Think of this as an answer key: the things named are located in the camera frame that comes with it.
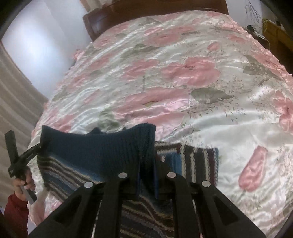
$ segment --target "sweater sleeve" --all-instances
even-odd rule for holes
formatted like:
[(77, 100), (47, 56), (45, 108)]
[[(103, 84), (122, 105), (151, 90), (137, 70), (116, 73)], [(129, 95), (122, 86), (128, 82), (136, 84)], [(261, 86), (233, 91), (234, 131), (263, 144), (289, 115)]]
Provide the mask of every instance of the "sweater sleeve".
[(27, 204), (27, 201), (21, 201), (14, 193), (8, 197), (4, 211), (5, 220), (20, 238), (27, 238), (28, 236)]

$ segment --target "bed frame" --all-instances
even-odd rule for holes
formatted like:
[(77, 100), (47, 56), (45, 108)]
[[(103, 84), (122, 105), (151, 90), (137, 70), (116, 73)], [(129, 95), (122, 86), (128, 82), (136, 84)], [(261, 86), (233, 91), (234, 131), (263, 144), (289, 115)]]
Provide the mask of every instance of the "bed frame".
[(187, 10), (217, 11), (225, 14), (225, 0), (114, 0), (111, 5), (84, 15), (84, 24), (94, 41), (107, 29), (132, 19)]

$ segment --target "striped curtain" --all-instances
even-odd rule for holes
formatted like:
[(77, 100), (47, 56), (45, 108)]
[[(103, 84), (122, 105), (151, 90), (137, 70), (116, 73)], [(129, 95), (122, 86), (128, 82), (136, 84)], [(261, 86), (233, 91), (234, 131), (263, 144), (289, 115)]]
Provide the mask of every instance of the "striped curtain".
[(18, 153), (30, 143), (31, 132), (43, 112), (47, 98), (39, 93), (7, 54), (0, 42), (0, 206), (13, 193), (8, 174), (10, 160), (4, 134), (14, 130)]

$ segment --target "floral bedspread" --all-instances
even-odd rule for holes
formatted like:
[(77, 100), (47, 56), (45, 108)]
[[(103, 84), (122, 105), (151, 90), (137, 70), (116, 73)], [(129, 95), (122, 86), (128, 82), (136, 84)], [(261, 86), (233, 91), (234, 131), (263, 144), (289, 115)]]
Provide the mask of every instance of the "floral bedspread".
[[(217, 147), (218, 189), (273, 237), (293, 209), (292, 86), (284, 66), (227, 15), (143, 17), (107, 30), (78, 56), (30, 146), (42, 125), (87, 133), (153, 123), (157, 140)], [(30, 167), (38, 224), (60, 202), (45, 191), (35, 159)]]

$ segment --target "person's arm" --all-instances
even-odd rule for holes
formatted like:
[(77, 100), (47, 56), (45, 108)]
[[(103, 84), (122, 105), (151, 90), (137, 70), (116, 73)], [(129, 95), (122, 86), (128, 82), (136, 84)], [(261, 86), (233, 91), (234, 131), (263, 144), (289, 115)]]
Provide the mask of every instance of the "person's arm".
[[(32, 179), (30, 170), (26, 173), (26, 183), (26, 189), (35, 189), (35, 183)], [(28, 202), (20, 188), (20, 185), (24, 184), (25, 181), (18, 178), (13, 180), (15, 193), (8, 197), (8, 202), (4, 211), (5, 220), (19, 238), (26, 238), (28, 236)]]

